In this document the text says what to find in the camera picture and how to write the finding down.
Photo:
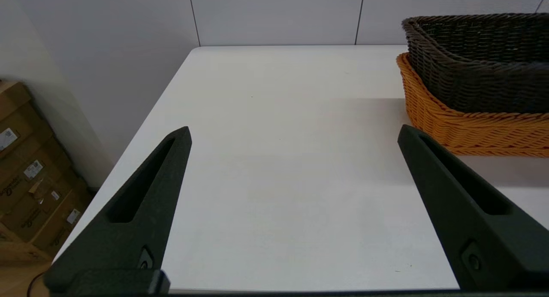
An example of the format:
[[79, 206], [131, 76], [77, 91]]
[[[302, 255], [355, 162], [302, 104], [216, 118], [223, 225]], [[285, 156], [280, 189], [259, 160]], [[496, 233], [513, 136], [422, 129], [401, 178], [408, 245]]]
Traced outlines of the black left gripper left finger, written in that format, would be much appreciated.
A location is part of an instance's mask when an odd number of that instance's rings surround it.
[[168, 289], [161, 269], [192, 146], [168, 134], [55, 260], [49, 289]]

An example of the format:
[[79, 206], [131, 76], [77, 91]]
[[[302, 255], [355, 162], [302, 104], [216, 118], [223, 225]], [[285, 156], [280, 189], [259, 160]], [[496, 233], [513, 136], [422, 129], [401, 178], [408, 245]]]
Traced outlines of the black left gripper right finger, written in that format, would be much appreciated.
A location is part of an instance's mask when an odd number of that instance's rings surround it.
[[548, 230], [428, 134], [398, 146], [463, 291], [548, 291]]

